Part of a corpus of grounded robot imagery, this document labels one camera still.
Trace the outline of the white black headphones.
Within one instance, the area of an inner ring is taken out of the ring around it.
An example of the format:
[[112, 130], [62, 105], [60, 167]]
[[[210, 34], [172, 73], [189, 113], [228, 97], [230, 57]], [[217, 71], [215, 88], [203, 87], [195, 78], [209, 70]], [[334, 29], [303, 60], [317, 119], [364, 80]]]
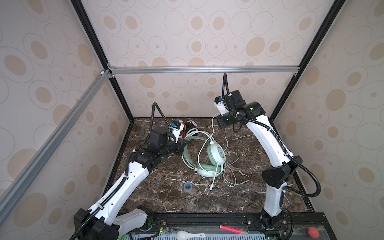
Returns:
[[186, 138], [189, 133], [199, 130], [200, 129], [198, 128], [198, 125], [195, 121], [186, 121], [184, 122], [183, 138]]

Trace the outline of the mint green headphones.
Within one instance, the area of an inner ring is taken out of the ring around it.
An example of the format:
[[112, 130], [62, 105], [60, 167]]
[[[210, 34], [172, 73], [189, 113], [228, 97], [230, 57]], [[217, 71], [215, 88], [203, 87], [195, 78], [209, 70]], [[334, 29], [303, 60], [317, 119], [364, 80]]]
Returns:
[[[224, 164], [226, 163], [226, 155], [221, 145], [217, 141], [215, 141], [213, 134], [209, 134], [205, 131], [194, 131], [189, 133], [185, 140], [204, 141], [203, 148], [198, 154], [197, 164], [192, 161], [188, 147], [185, 147], [185, 150], [182, 154], [182, 160], [188, 168], [194, 170], [198, 175], [207, 178], [215, 178], [222, 173], [222, 171], [224, 170]], [[200, 163], [200, 155], [205, 145], [207, 145], [207, 155], [211, 164]]]

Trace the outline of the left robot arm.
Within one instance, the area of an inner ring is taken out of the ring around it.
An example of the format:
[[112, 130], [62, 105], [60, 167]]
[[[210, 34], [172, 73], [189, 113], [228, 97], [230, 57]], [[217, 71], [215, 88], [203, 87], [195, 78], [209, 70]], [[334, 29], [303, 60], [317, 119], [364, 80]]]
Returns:
[[151, 212], [145, 208], [134, 209], [124, 215], [119, 215], [119, 212], [162, 158], [181, 156], [187, 146], [187, 142], [179, 138], [182, 124], [153, 127], [155, 111], [160, 110], [157, 103], [152, 104], [149, 133], [128, 157], [126, 169], [118, 181], [88, 210], [77, 211], [72, 240], [119, 240], [149, 222]]

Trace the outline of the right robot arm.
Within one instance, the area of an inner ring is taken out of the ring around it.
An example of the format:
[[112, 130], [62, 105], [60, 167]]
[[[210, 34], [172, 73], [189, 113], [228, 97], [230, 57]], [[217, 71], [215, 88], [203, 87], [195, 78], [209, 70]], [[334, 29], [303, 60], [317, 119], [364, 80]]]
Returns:
[[[262, 178], [267, 188], [261, 223], [265, 230], [273, 230], [283, 218], [285, 192], [292, 191], [303, 197], [314, 198], [321, 193], [320, 181], [302, 164], [302, 158], [294, 156], [285, 146], [262, 106], [258, 102], [246, 104], [238, 90], [230, 91], [226, 74], [223, 76], [222, 94], [215, 98], [215, 103], [220, 112], [217, 122], [221, 129], [234, 127], [237, 123], [246, 126], [267, 153], [271, 166], [262, 171]], [[314, 193], [308, 194], [288, 186], [289, 177], [297, 168], [305, 171], [313, 179], [316, 185]]]

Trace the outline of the small blue tape roll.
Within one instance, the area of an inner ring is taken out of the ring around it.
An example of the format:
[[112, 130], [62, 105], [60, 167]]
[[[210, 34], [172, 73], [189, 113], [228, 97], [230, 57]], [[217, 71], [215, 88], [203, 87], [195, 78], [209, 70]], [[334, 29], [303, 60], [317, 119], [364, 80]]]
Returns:
[[184, 191], [185, 191], [186, 193], [191, 192], [192, 189], [193, 189], [193, 185], [192, 185], [192, 183], [190, 183], [190, 182], [185, 183], [184, 186], [183, 186], [183, 189], [184, 189]]

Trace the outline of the white plastic spoon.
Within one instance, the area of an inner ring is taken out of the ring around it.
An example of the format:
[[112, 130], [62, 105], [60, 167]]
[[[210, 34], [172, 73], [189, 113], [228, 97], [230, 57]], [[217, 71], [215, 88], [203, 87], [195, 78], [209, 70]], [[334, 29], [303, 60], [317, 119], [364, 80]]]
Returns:
[[206, 237], [205, 233], [193, 234], [186, 231], [178, 231], [176, 234], [176, 240], [189, 240], [192, 238], [205, 238], [205, 237]]

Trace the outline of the pink marker pen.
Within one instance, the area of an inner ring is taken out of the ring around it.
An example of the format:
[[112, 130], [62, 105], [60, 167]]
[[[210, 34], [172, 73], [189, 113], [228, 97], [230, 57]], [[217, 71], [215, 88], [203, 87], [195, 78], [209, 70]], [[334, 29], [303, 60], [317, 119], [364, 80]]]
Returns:
[[248, 234], [245, 231], [242, 231], [242, 230], [239, 230], [239, 229], [235, 229], [235, 228], [231, 228], [231, 227], [227, 227], [227, 226], [223, 226], [223, 225], [220, 225], [220, 229], [224, 230], [224, 231], [231, 232], [231, 233], [235, 233], [235, 234], [241, 234], [241, 235], [247, 235]]

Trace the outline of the red ball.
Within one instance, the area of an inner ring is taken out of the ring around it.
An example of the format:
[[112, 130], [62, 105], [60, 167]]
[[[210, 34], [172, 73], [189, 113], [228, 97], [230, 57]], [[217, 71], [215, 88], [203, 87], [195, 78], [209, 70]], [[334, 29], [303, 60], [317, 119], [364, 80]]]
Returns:
[[317, 239], [320, 236], [320, 233], [316, 228], [309, 227], [308, 228], [308, 235], [313, 239]]

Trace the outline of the horizontal aluminium rail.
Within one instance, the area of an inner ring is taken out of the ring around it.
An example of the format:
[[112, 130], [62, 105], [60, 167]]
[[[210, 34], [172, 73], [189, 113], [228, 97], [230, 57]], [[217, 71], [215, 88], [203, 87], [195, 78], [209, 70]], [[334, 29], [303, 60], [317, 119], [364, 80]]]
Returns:
[[113, 74], [297, 73], [299, 66], [112, 67]]

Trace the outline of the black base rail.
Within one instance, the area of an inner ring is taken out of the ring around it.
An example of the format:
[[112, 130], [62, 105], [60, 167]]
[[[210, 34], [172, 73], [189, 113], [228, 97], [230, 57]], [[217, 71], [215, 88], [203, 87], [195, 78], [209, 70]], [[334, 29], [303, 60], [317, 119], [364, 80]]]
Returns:
[[[284, 213], [283, 219], [269, 232], [280, 232], [291, 229], [291, 222], [294, 229], [299, 228], [320, 228], [330, 231], [330, 224], [322, 213]], [[208, 228], [219, 230], [220, 225], [241, 229], [248, 232], [266, 232], [262, 226], [261, 213], [158, 213], [153, 215], [151, 227], [140, 227], [132, 230], [133, 233], [155, 233], [161, 227], [170, 231], [177, 229]]]

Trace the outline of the left diagonal aluminium rail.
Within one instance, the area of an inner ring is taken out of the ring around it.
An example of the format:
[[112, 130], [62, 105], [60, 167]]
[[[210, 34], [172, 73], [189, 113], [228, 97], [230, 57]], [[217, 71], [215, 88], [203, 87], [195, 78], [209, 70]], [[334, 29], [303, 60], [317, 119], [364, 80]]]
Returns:
[[76, 102], [74, 107], [70, 109], [68, 114], [52, 132], [50, 137], [36, 152], [31, 161], [25, 166], [23, 171], [13, 181], [8, 190], [1, 198], [1, 225], [9, 217], [10, 213], [16, 207], [22, 196], [31, 186], [38, 174], [41, 172], [45, 164], [51, 158], [68, 132], [72, 129], [85, 108], [90, 104], [100, 87], [105, 80], [111, 75], [111, 70], [104, 70], [102, 75], [99, 75], [94, 82], [89, 86], [87, 91]]

